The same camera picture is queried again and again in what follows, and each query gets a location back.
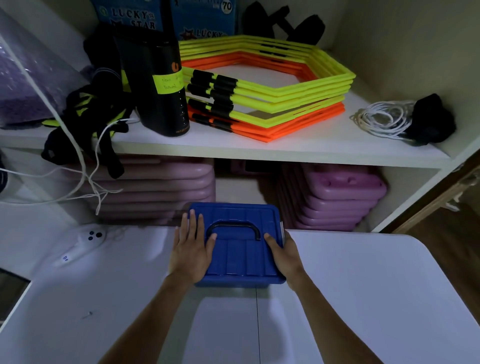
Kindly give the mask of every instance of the stack of pink steps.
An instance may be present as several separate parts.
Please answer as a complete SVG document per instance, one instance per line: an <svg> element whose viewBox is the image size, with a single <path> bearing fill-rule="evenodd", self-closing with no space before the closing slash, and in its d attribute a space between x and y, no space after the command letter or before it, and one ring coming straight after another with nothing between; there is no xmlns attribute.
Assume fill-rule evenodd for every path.
<svg viewBox="0 0 480 364"><path fill-rule="evenodd" d="M277 186L287 229L352 231L387 187L367 166L284 163Z"/></svg>
<svg viewBox="0 0 480 364"><path fill-rule="evenodd" d="M107 223L177 225L192 202L215 202L212 158L124 156L120 161L125 173L117 180L105 167L93 178L107 190L123 189L102 202L98 216ZM94 167L87 165L87 170L91 173ZM92 192L88 182L80 190ZM98 199L89 198L88 203L95 210Z"/></svg>

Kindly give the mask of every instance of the white table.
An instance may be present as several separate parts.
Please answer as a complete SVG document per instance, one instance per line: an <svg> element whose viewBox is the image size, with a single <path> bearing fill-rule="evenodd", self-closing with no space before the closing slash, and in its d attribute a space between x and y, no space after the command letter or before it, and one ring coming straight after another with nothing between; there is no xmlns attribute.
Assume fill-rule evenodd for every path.
<svg viewBox="0 0 480 364"><path fill-rule="evenodd" d="M134 320L166 274L173 230L112 229L108 243L63 268L51 261L74 243L72 234L57 245L0 332L2 363L94 363ZM385 364L480 362L480 327L417 240L316 231L292 237L315 284ZM284 284L191 290L160 362L322 360Z"/></svg>

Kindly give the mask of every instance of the shelf board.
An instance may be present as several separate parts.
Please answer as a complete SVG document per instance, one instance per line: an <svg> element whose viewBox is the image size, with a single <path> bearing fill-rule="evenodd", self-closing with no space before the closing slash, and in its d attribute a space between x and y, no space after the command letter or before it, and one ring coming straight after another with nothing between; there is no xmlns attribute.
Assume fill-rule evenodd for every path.
<svg viewBox="0 0 480 364"><path fill-rule="evenodd" d="M365 88L360 80L355 80L352 90L346 94L345 113L270 143L194 122L185 135L169 138L138 122L130 125L128 133L116 133L113 146L116 152L129 154L434 169L440 169L450 162L450 157L433 145L410 146L402 141L378 138L359 129L350 116L370 104L360 95L365 95ZM42 149L51 130L46 127L0 130L0 146Z"/></svg>

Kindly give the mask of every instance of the black handle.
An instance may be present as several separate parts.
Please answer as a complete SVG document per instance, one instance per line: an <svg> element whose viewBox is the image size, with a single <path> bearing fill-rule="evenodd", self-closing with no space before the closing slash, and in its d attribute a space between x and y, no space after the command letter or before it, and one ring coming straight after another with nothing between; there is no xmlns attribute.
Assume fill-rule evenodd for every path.
<svg viewBox="0 0 480 364"><path fill-rule="evenodd" d="M260 236L260 230L258 227L253 225L251 222L244 221L217 221L210 225L207 229L207 239L212 235L213 229L218 228L219 226L233 226L237 228L250 228L255 232L255 240L260 241L262 237Z"/></svg>

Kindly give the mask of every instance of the hand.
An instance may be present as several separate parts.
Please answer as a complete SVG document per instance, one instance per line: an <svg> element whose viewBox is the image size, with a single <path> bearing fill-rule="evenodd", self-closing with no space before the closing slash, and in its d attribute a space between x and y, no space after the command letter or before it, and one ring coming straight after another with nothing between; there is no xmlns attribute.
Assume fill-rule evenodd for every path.
<svg viewBox="0 0 480 364"><path fill-rule="evenodd" d="M204 217L200 214L197 223L194 210L190 210L190 226L187 226L187 214L184 213L180 229L175 229L168 272L169 274L179 274L189 284L194 284L204 277L212 262L216 234L210 235L207 244L204 243Z"/></svg>
<svg viewBox="0 0 480 364"><path fill-rule="evenodd" d="M277 244L271 235L266 233L264 238L270 249L272 249L273 259L278 270L285 276L290 288L295 291L299 281L307 277L307 273L303 269L297 245L288 231L285 230L284 232L285 243L283 248Z"/></svg>

